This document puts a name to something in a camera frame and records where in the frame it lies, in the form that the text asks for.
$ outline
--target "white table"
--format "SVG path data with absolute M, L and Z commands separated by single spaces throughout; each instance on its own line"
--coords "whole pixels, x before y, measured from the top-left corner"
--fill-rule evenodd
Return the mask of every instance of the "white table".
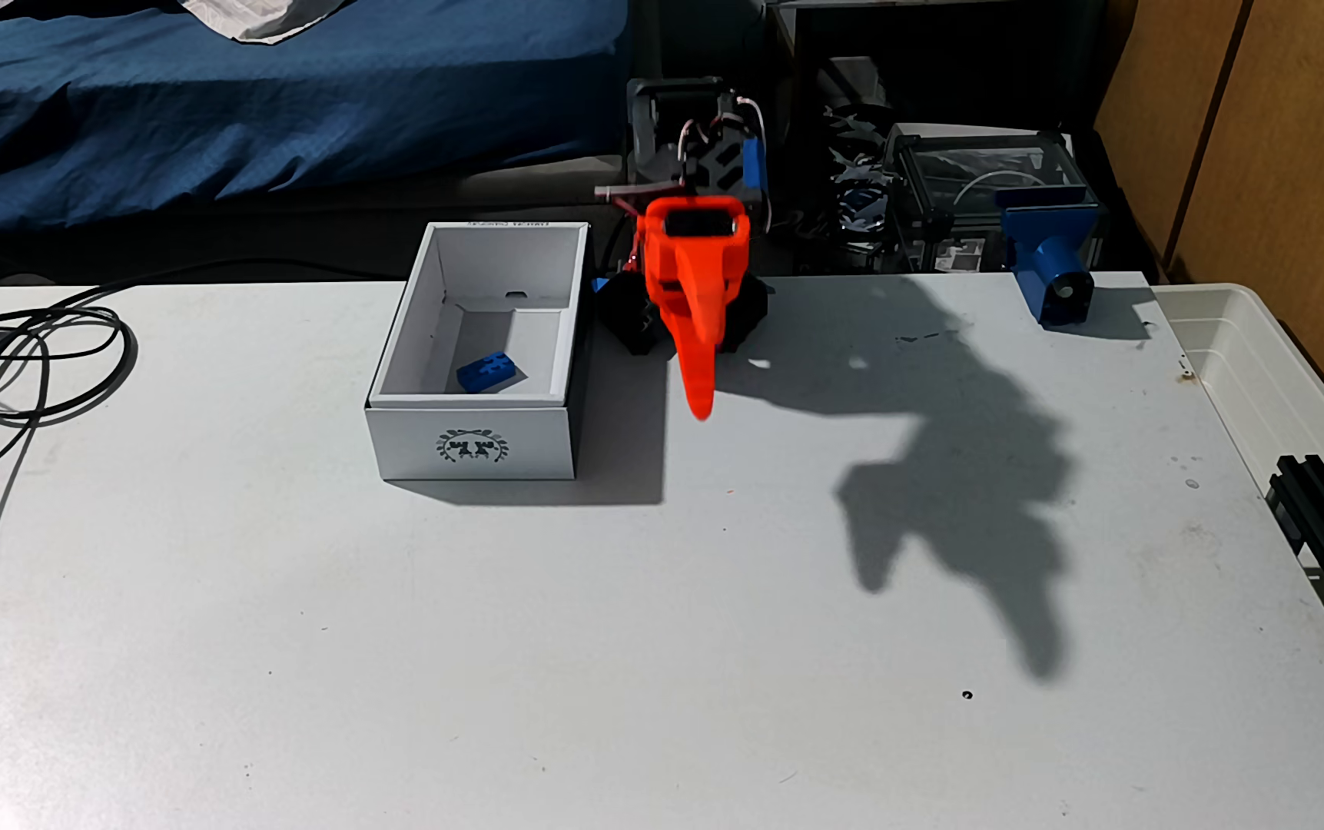
M 708 422 L 602 335 L 584 478 L 467 487 L 376 478 L 399 285 L 126 291 L 0 520 L 0 827 L 1324 827 L 1323 609 L 1098 282 L 773 281 Z

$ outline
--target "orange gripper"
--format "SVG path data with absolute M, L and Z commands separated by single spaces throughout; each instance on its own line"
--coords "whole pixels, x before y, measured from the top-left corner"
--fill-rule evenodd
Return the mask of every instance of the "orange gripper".
M 647 294 L 677 343 L 692 416 L 714 413 L 718 347 L 748 270 L 748 216 L 732 197 L 655 199 L 646 214 Z

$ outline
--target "blue block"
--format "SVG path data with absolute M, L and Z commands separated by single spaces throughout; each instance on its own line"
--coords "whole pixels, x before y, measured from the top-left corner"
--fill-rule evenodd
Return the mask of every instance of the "blue block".
M 457 369 L 457 383 L 462 384 L 469 393 L 485 392 L 519 373 L 519 368 L 512 365 L 502 351 L 494 351 L 482 360 L 473 360 L 466 367 Z

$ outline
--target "blue bedsheet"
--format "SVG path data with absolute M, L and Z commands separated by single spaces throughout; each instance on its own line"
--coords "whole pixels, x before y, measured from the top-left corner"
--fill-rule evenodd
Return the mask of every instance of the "blue bedsheet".
M 188 13 L 0 21 L 0 230 L 616 152 L 626 0 L 355 0 L 278 46 Z

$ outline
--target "open cardboard box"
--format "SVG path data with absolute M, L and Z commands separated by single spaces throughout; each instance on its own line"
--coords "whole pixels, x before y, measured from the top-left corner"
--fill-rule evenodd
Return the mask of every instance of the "open cardboard box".
M 428 226 L 365 402 L 381 479 L 575 478 L 588 233 L 581 221 Z M 457 369 L 494 351 L 518 376 L 465 392 Z

